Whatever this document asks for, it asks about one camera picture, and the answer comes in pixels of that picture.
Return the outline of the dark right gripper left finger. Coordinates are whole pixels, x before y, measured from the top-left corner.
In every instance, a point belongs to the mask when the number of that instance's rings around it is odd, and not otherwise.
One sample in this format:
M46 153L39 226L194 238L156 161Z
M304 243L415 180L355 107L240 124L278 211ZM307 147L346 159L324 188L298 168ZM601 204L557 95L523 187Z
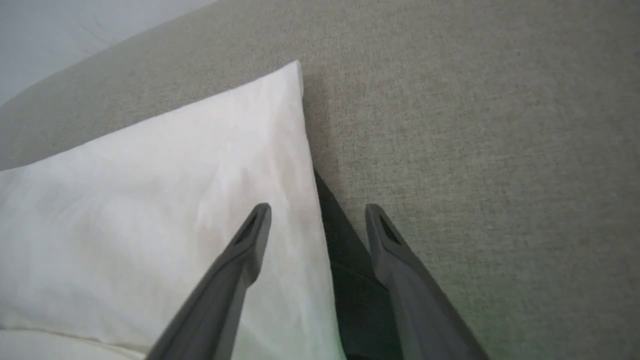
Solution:
M258 203L158 337L148 360L229 360L246 291L256 282L271 227Z

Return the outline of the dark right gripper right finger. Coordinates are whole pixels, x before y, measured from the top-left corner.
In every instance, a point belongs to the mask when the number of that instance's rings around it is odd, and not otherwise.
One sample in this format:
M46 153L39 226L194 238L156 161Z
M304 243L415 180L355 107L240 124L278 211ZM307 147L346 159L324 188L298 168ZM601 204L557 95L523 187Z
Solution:
M376 203L365 208L375 276L388 290L406 360L487 360L489 356L437 281Z

